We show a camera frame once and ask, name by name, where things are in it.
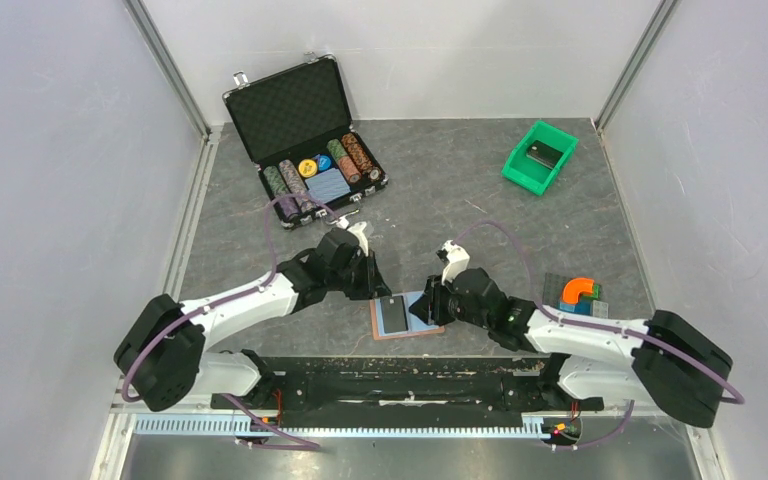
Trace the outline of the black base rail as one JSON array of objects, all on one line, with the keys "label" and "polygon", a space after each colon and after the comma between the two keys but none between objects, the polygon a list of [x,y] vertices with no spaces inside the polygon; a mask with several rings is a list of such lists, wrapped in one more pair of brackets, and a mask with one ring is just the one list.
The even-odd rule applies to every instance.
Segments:
[{"label": "black base rail", "polygon": [[515,428],[525,414],[601,411],[556,382],[563,357],[259,357],[260,382],[239,403],[292,429]]}]

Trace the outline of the green poker chip row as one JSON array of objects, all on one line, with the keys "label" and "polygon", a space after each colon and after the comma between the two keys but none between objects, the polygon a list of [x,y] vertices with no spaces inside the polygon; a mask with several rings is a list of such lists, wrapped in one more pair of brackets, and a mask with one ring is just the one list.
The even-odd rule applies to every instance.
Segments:
[{"label": "green poker chip row", "polygon": [[286,210],[295,209],[297,204],[294,198],[290,196],[291,192],[280,170],[275,166],[268,166],[263,170],[263,175],[274,197],[279,200],[279,204]]}]

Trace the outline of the green plastic bin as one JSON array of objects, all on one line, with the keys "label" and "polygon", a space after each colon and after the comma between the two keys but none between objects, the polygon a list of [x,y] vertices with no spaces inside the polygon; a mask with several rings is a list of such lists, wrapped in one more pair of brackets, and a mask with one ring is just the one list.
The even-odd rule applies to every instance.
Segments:
[{"label": "green plastic bin", "polygon": [[503,178],[536,196],[542,196],[573,156],[579,139],[538,120],[509,154]]}]

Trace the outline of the black credit card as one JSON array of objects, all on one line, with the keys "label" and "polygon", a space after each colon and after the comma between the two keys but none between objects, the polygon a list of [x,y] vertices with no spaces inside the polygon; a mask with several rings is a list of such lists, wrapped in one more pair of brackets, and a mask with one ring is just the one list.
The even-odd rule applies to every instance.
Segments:
[{"label": "black credit card", "polygon": [[563,152],[542,141],[534,141],[527,147],[526,156],[546,169],[553,170],[562,159]]},{"label": "black credit card", "polygon": [[387,335],[403,333],[408,330],[402,296],[390,296],[381,300],[380,322],[382,331]]}]

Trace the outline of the black poker chip case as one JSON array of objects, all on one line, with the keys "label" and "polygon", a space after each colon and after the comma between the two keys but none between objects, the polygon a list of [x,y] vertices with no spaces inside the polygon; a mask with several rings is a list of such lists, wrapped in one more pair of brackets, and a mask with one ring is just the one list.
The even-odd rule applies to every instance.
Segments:
[{"label": "black poker chip case", "polygon": [[[310,53],[305,62],[278,73],[251,80],[238,71],[233,79],[235,86],[223,94],[222,101],[284,229],[293,230],[325,217],[323,204],[331,209],[358,204],[388,185],[385,169],[355,129],[341,70],[334,55]],[[291,193],[297,207],[284,209],[274,197],[263,170],[268,166],[278,168],[285,159],[291,160],[297,170],[301,160],[315,160],[317,155],[329,156],[332,160],[330,169],[338,169],[326,144],[332,139],[341,142],[341,137],[347,133],[358,137],[383,177],[372,181],[361,174],[357,183],[347,182],[351,188],[349,195],[330,203],[312,198],[307,189],[307,195],[315,204],[307,214],[300,211],[296,195]]]}]

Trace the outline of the yellow dealer button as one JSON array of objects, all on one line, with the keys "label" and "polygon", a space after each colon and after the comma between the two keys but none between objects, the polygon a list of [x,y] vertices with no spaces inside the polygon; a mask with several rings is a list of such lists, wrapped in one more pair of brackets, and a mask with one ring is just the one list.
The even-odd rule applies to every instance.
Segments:
[{"label": "yellow dealer button", "polygon": [[311,158],[303,159],[299,162],[297,170],[302,178],[311,178],[319,172],[318,161]]}]

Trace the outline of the tan leather card holder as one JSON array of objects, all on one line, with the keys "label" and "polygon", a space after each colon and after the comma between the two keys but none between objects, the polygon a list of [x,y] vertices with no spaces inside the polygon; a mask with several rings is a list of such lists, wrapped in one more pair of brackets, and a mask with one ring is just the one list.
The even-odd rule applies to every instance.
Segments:
[{"label": "tan leather card holder", "polygon": [[402,296],[404,298],[405,313],[408,321],[408,330],[403,333],[387,335],[382,331],[380,322],[381,315],[381,300],[383,298],[377,298],[370,301],[371,312],[371,331],[375,340],[391,340],[399,338],[410,338],[424,335],[436,335],[445,332],[445,328],[442,326],[427,326],[420,321],[416,316],[413,316],[409,312],[410,305],[417,300],[422,293],[420,291],[398,293],[393,296]]}]

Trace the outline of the green red chip row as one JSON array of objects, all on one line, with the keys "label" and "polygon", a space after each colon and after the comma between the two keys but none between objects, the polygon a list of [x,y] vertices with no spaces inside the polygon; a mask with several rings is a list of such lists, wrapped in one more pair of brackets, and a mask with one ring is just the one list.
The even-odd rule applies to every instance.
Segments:
[{"label": "green red chip row", "polygon": [[336,167],[349,184],[355,184],[361,179],[361,173],[355,165],[343,144],[338,139],[329,140],[326,147],[336,162]]}]

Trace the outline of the orange brown chip row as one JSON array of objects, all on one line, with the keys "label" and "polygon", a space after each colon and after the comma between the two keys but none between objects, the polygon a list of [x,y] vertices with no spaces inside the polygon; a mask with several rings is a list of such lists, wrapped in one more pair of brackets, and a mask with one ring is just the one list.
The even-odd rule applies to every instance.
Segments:
[{"label": "orange brown chip row", "polygon": [[372,162],[371,157],[366,153],[354,133],[343,135],[341,143],[364,177],[372,181],[380,180],[383,177],[381,169]]}]

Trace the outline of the colourful toy block set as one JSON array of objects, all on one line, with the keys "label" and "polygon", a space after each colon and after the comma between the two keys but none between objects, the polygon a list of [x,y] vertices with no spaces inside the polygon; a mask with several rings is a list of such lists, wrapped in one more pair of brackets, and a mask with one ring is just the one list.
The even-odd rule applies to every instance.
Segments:
[{"label": "colourful toy block set", "polygon": [[546,273],[542,292],[544,304],[562,312],[607,318],[608,303],[602,285],[589,277],[568,277]]}]

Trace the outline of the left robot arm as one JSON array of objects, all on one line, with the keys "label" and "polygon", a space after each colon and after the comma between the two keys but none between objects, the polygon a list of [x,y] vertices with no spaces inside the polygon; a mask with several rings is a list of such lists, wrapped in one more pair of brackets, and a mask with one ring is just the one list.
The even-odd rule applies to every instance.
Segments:
[{"label": "left robot arm", "polygon": [[190,394],[230,394],[266,405],[274,381],[253,353],[216,353],[213,346],[263,321],[283,318],[340,292],[352,301],[390,295],[369,246],[365,222],[328,231],[314,248],[274,263],[260,278],[220,294],[179,302],[148,301],[115,350],[121,395],[164,411]]}]

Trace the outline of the purple poker chip row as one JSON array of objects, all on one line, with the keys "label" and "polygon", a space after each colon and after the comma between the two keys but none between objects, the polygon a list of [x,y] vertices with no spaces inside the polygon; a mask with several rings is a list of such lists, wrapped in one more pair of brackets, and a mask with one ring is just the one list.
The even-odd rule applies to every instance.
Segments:
[{"label": "purple poker chip row", "polygon": [[304,214],[311,212],[315,208],[315,204],[307,195],[307,188],[296,170],[295,164],[291,160],[285,159],[278,164],[278,168],[290,192],[296,195],[296,202],[300,211]]}]

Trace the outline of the blue playing card deck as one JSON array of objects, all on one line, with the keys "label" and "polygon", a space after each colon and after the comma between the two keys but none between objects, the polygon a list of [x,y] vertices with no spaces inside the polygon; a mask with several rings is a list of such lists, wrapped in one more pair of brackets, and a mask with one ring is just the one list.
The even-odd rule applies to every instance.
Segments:
[{"label": "blue playing card deck", "polygon": [[305,181],[310,196],[330,203],[351,193],[350,185],[338,169],[322,171]]}]

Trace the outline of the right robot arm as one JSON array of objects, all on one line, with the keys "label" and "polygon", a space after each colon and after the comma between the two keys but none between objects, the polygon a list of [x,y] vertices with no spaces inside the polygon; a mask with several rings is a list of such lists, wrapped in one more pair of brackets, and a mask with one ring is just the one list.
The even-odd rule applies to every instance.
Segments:
[{"label": "right robot arm", "polygon": [[573,399],[643,401],[710,428],[720,405],[738,400],[724,395],[732,358],[674,312],[638,320],[570,314],[505,294],[481,268],[451,281],[429,277],[409,311],[427,324],[477,326],[512,352],[559,357],[559,368],[537,382],[540,400],[551,408]]}]

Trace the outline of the blue dealer button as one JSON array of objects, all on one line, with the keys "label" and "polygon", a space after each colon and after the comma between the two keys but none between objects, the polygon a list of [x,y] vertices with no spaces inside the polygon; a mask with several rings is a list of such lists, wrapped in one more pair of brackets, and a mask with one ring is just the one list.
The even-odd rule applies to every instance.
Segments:
[{"label": "blue dealer button", "polygon": [[317,155],[315,158],[319,171],[325,171],[331,168],[332,160],[327,155]]}]

